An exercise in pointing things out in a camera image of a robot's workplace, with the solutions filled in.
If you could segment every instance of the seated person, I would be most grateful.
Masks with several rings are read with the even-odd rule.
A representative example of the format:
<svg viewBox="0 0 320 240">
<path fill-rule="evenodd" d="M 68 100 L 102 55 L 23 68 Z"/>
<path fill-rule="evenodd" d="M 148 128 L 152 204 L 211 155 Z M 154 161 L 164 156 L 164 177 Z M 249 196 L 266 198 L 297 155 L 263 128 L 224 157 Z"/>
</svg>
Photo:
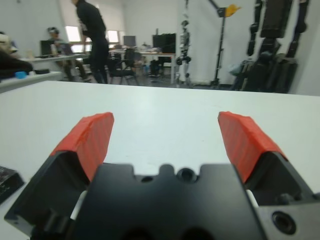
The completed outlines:
<svg viewBox="0 0 320 240">
<path fill-rule="evenodd" d="M 12 78 L 16 72 L 26 72 L 33 70 L 29 62 L 21 61 L 12 56 L 18 49 L 13 46 L 9 36 L 4 32 L 0 33 L 0 80 Z"/>
<path fill-rule="evenodd" d="M 54 44 L 56 46 L 58 53 L 61 54 L 63 52 L 61 44 L 66 44 L 67 42 L 65 42 L 63 39 L 61 39 L 59 37 L 60 31 L 56 27 L 49 27 L 47 30 L 51 36 L 49 41 L 54 41 Z M 80 77 L 82 78 L 82 80 L 86 81 L 87 74 L 86 74 L 86 71 L 84 69 L 83 64 L 81 62 L 79 62 L 78 60 L 74 60 L 74 61 L 75 61 L 75 66 L 79 68 Z M 64 72 L 65 72 L 68 80 L 70 82 L 74 82 L 74 77 L 71 74 L 72 62 L 70 60 L 67 60 L 67 61 L 57 61 L 56 63 L 59 65 L 59 67 L 64 69 Z"/>
</svg>

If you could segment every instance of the yellow clamp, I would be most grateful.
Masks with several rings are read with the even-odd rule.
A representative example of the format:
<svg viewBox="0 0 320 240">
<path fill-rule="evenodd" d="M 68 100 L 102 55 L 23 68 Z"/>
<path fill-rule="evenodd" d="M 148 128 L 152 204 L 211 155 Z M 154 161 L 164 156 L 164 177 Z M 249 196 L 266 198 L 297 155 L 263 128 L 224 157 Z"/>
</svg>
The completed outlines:
<svg viewBox="0 0 320 240">
<path fill-rule="evenodd" d="M 235 4 L 231 4 L 230 6 L 228 6 L 225 10 L 225 17 L 231 17 L 233 14 L 235 14 L 239 9 L 241 9 L 240 6 L 237 6 Z"/>
</svg>

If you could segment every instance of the red gripper pad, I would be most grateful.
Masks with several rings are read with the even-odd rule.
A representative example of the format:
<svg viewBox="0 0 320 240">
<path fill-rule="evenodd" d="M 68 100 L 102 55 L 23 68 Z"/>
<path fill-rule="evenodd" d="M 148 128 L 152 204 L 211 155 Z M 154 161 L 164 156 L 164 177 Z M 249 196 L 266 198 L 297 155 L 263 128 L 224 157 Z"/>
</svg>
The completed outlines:
<svg viewBox="0 0 320 240">
<path fill-rule="evenodd" d="M 244 183 L 253 173 L 263 153 L 280 152 L 284 156 L 277 144 L 251 117 L 220 112 L 218 122 L 227 156 Z"/>
<path fill-rule="evenodd" d="M 106 158 L 114 121 L 111 112 L 82 118 L 56 146 L 51 156 L 56 152 L 75 152 L 86 176 L 91 181 L 97 167 Z"/>
</svg>

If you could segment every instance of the computer monitor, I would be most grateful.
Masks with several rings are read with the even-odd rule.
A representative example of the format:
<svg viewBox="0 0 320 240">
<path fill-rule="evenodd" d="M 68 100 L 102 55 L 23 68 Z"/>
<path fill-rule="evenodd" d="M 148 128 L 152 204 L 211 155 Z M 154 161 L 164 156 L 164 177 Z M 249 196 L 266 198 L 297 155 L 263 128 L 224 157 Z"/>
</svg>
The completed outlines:
<svg viewBox="0 0 320 240">
<path fill-rule="evenodd" d="M 123 45 L 128 47 L 137 46 L 136 36 L 123 36 Z"/>
<path fill-rule="evenodd" d="M 52 44 L 55 44 L 55 41 L 53 41 L 53 40 L 40 41 L 41 55 L 42 56 L 52 55 L 52 52 L 51 52 L 51 45 Z"/>
</svg>

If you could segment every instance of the white table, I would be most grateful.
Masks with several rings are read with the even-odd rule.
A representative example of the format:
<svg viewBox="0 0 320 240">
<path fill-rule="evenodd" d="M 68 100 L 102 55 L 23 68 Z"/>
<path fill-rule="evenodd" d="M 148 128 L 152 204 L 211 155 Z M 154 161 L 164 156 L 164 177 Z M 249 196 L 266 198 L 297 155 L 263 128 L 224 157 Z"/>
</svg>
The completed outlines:
<svg viewBox="0 0 320 240">
<path fill-rule="evenodd" d="M 227 164 L 218 114 L 251 116 L 280 146 L 314 192 L 320 192 L 320 97 L 46 81 L 0 94 L 0 165 L 29 181 L 55 146 L 84 116 L 113 112 L 105 161 L 156 175 Z M 21 190 L 0 206 L 3 239 L 26 236 L 3 221 Z"/>
<path fill-rule="evenodd" d="M 125 56 L 125 51 L 123 50 L 110 50 L 110 53 L 121 54 L 122 59 Z M 171 58 L 171 84 L 175 82 L 175 66 L 176 66 L 176 54 L 175 53 L 161 53 L 161 52 L 148 52 L 139 51 L 142 56 L 152 56 L 152 57 L 169 57 Z"/>
<path fill-rule="evenodd" d="M 66 61 L 66 60 L 75 60 L 75 59 L 87 59 L 89 57 L 88 54 L 74 54 L 70 56 L 56 56 L 56 57 L 48 57 L 48 58 L 40 58 L 36 57 L 33 59 L 30 58 L 22 58 L 22 61 L 29 62 L 31 64 L 36 64 L 36 63 L 50 63 L 50 62 L 59 62 L 59 61 Z"/>
<path fill-rule="evenodd" d="M 24 79 L 16 77 L 4 79 L 0 82 L 0 94 L 44 81 L 60 81 L 62 78 L 62 72 L 52 71 L 48 74 L 28 75 Z"/>
<path fill-rule="evenodd" d="M 54 63 L 54 62 L 62 62 L 62 61 L 71 61 L 72 63 L 72 71 L 71 74 L 75 77 L 75 81 L 79 82 L 79 73 L 78 71 L 76 71 L 76 63 L 75 60 L 76 59 L 87 59 L 89 58 L 88 54 L 74 54 L 74 55 L 70 55 L 70 56 L 66 56 L 66 55 L 60 55 L 60 56 L 56 56 L 56 57 L 48 57 L 48 58 L 40 58 L 40 57 L 36 57 L 33 59 L 30 58 L 22 58 L 22 61 L 26 61 L 29 62 L 33 65 L 34 69 L 37 69 L 35 67 L 36 64 L 43 64 L 43 63 Z"/>
</svg>

